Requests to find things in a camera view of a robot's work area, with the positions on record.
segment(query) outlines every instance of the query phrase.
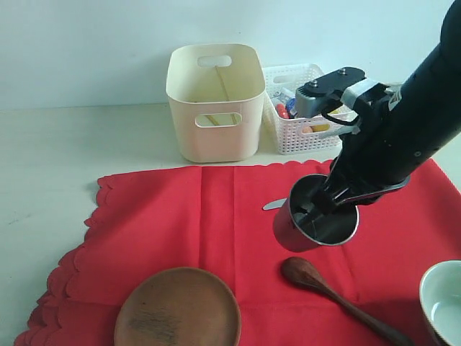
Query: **red object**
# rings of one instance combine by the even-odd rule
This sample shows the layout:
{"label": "red object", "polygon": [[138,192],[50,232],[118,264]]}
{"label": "red object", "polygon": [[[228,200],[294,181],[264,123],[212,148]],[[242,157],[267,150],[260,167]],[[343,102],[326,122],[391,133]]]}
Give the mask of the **red object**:
{"label": "red object", "polygon": [[277,110],[277,114],[280,117],[283,117],[284,119],[290,119],[290,116],[288,115],[287,109],[284,105],[279,103],[277,106],[275,106],[275,109]]}
{"label": "red object", "polygon": [[[230,286],[242,314],[240,346],[388,345],[279,273],[294,254],[273,236],[277,211],[261,207],[288,196],[303,175],[327,173],[328,165],[186,167],[101,178],[85,242],[50,274],[30,330],[15,345],[113,345],[117,313],[132,290],[177,266],[209,270]],[[430,345],[419,281],[433,264],[461,257],[460,194],[428,161],[403,190],[359,209],[350,242],[301,256],[340,294],[415,345]]]}

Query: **white wall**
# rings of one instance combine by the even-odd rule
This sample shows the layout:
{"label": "white wall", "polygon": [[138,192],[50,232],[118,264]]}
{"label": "white wall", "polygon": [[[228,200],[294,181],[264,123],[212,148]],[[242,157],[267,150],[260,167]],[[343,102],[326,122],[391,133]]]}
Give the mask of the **white wall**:
{"label": "white wall", "polygon": [[0,109],[164,102],[171,51],[254,46],[263,66],[314,62],[402,81],[452,0],[0,0]]}

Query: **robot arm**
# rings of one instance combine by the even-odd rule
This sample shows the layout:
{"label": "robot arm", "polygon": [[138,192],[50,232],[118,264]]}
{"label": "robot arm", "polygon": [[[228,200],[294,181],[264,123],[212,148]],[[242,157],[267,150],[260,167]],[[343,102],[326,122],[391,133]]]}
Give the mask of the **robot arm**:
{"label": "robot arm", "polygon": [[396,93],[342,68],[296,92],[301,117],[347,105],[357,118],[342,125],[358,131],[340,135],[343,149],[326,181],[300,203],[303,224],[330,215],[344,204],[374,203],[399,190],[411,172],[461,132],[461,0],[455,0],[442,25],[440,44]]}

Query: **basket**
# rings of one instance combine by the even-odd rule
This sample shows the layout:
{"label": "basket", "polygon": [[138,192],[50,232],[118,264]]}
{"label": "basket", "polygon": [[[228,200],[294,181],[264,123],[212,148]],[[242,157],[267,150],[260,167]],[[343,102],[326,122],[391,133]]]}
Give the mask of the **basket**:
{"label": "basket", "polygon": [[166,93],[182,156],[205,163],[254,155],[264,88],[258,55],[247,45],[190,45],[175,50]]}
{"label": "basket", "polygon": [[[276,96],[282,88],[295,91],[306,82],[316,79],[324,73],[313,64],[300,64],[291,66],[276,66],[263,68],[266,82],[266,94],[264,96],[263,123],[273,138],[277,151],[280,154],[299,154],[304,151],[322,151],[336,148],[341,145],[338,136],[319,138],[319,135],[328,134],[341,127],[332,123],[321,115],[311,119],[283,119],[275,110],[270,98]],[[351,120],[354,117],[348,107],[342,106],[334,117],[341,120]],[[306,126],[329,125],[329,129],[323,132],[304,133]]]}

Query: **white ceramic bowl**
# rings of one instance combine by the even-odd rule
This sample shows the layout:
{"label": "white ceramic bowl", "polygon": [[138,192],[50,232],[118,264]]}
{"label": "white ceramic bowl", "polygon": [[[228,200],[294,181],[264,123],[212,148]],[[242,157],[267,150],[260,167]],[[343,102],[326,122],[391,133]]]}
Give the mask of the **white ceramic bowl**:
{"label": "white ceramic bowl", "polygon": [[461,345],[461,261],[440,262],[424,273],[419,300],[439,345]]}

